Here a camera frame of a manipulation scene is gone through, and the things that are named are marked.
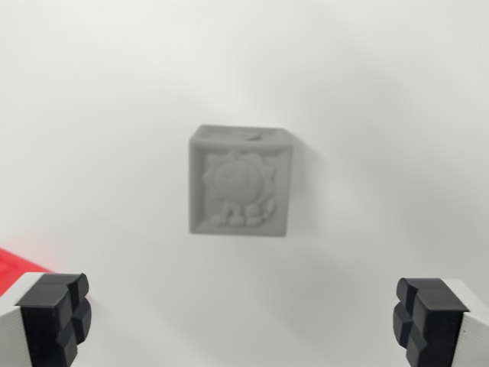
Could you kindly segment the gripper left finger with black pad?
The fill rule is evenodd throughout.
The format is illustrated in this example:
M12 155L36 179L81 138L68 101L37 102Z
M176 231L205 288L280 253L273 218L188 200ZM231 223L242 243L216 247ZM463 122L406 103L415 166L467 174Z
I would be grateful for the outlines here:
M73 364L91 327L85 274L27 272L1 296L1 365Z

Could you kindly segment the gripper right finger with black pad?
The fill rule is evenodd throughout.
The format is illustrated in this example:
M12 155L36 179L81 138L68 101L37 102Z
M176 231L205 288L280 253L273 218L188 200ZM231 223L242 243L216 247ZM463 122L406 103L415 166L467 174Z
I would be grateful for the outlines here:
M415 367L488 365L488 306L461 280L401 278L393 332Z

